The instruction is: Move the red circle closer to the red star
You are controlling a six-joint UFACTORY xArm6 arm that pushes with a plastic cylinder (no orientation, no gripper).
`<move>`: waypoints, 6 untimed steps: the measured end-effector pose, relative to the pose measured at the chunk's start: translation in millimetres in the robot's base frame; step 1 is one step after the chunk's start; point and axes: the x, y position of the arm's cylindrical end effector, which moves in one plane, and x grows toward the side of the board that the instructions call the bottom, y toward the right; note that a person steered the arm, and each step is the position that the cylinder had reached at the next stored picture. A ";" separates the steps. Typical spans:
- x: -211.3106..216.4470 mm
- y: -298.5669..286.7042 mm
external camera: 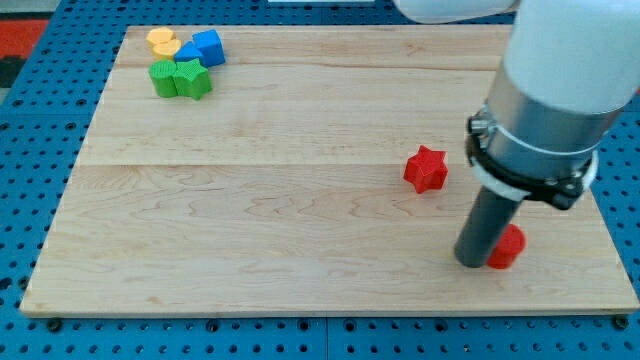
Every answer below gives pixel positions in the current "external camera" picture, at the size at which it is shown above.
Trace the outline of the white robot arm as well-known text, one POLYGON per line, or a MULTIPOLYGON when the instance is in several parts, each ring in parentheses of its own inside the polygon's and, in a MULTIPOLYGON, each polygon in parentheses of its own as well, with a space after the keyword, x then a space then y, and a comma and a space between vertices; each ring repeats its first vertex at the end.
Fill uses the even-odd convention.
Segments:
POLYGON ((593 183, 598 146, 639 87, 637 0, 398 1, 442 24, 514 11, 500 65, 467 122, 478 207, 526 200, 571 208, 593 183))

